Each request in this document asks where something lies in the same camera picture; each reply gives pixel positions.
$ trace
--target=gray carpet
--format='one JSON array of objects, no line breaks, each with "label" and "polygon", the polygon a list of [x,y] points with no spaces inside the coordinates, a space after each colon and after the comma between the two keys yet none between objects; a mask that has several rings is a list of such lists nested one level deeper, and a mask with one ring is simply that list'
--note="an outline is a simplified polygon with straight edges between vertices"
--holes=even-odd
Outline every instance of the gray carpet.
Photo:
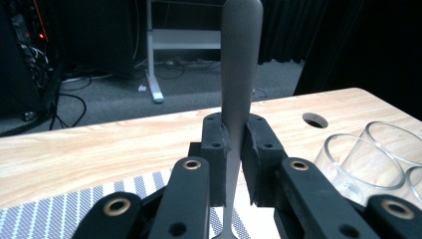
[{"label": "gray carpet", "polygon": [[[219,107],[220,63],[200,63],[182,68],[158,67],[156,77],[164,94],[165,102],[155,104],[148,89],[139,92],[140,85],[148,87],[143,70],[136,73],[135,80],[116,77],[88,78],[64,83],[61,93],[77,96],[87,105],[87,112],[78,126],[131,120],[191,110]],[[258,66],[253,101],[265,101],[293,95],[304,64],[271,62]],[[67,125],[72,125],[83,112],[83,104],[77,99],[61,96],[58,116]],[[25,132],[49,130],[50,120]],[[25,122],[16,116],[0,119],[0,131],[5,131]],[[54,129],[62,128],[56,120]]]}]

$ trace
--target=glass cup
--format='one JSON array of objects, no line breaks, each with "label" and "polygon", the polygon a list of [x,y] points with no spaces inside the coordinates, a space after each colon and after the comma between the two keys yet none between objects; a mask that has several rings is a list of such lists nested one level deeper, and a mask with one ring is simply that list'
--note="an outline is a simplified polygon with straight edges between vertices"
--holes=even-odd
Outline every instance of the glass cup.
[{"label": "glass cup", "polygon": [[411,167],[406,171],[406,184],[403,198],[422,210],[422,166]]},{"label": "glass cup", "polygon": [[359,204],[375,194],[395,194],[405,174],[392,155],[375,143],[351,134],[326,139],[315,165],[340,192]]},{"label": "glass cup", "polygon": [[360,137],[391,153],[404,171],[412,166],[422,166],[422,138],[402,127],[374,121],[366,125]]}]

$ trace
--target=patterned cloth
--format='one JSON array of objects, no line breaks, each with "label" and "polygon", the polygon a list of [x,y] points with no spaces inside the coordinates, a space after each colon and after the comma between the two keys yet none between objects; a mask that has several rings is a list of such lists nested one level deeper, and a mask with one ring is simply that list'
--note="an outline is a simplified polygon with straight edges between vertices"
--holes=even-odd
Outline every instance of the patterned cloth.
[{"label": "patterned cloth", "polygon": [[[154,172],[65,195],[0,210],[0,238],[72,238],[94,204],[111,193],[126,191],[144,198],[163,187],[171,171]],[[223,208],[210,208],[210,238],[222,228]],[[236,209],[232,230],[238,238],[250,238]]]}]

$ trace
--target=light wood tabletop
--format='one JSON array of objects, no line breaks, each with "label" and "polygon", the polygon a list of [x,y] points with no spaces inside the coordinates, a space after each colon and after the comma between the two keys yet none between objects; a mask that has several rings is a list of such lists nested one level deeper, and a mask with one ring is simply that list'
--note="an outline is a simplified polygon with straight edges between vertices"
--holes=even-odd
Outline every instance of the light wood tabletop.
[{"label": "light wood tabletop", "polygon": [[[0,138],[0,208],[168,169],[200,141],[202,121],[219,108]],[[252,103],[289,156],[314,161],[334,133],[360,135],[380,120],[422,136],[422,122],[360,89]],[[307,124],[316,114],[326,128]],[[243,177],[238,192],[249,200]]]}]

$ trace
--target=carpeted floor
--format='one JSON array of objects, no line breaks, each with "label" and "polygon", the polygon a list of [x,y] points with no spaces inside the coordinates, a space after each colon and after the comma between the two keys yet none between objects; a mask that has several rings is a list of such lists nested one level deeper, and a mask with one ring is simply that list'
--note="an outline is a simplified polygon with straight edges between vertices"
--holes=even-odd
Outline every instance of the carpeted floor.
[{"label": "carpeted floor", "polygon": [[[220,67],[219,62],[200,62],[182,67],[163,65],[155,69],[165,102],[155,104],[148,90],[144,68],[140,67],[134,80],[116,77],[80,79],[62,83],[60,92],[82,99],[86,106],[77,126],[131,120],[157,115],[185,112],[191,110],[219,107]],[[293,95],[304,64],[294,62],[271,62],[258,66],[257,81],[253,101],[285,98]],[[146,91],[139,92],[140,85]],[[53,129],[74,124],[84,111],[84,104],[69,96],[60,96],[58,116]],[[0,131],[25,124],[19,116],[0,119]],[[51,121],[25,132],[49,130]]]}]

